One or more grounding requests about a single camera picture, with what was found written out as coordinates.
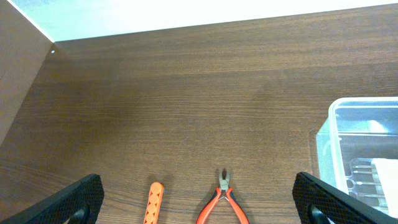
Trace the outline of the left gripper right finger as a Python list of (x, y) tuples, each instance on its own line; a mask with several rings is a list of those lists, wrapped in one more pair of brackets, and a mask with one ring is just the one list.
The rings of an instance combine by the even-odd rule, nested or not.
[(396, 218), (306, 172), (297, 173), (292, 196), (302, 223), (397, 224)]

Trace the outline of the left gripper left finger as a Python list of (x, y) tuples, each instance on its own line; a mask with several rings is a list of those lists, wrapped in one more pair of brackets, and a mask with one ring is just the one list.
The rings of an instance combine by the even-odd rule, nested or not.
[(1, 224), (95, 223), (103, 199), (101, 177), (89, 174)]

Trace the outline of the clear case of screwdriver bits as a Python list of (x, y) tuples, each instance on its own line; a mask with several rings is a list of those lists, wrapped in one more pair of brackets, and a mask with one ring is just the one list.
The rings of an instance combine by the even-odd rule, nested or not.
[(397, 160), (355, 158), (346, 178), (349, 195), (397, 218)]

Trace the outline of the orange perforated bar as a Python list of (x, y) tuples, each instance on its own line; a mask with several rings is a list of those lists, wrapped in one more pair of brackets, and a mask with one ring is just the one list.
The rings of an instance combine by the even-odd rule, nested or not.
[(164, 194), (164, 186), (154, 182), (150, 186), (144, 224), (157, 224)]

